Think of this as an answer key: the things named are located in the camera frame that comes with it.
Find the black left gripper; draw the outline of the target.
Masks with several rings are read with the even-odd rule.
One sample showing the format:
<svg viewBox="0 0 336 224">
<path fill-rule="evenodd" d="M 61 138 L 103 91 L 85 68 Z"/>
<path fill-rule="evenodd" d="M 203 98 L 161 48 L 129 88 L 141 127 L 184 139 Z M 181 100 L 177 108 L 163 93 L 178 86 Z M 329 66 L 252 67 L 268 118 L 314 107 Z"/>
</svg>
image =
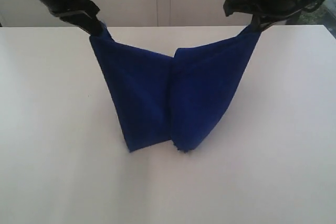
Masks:
<svg viewBox="0 0 336 224">
<path fill-rule="evenodd" d="M 40 0 L 56 18 L 77 26 L 89 35 L 100 35 L 103 25 L 97 18 L 99 8 L 91 0 Z"/>
</svg>

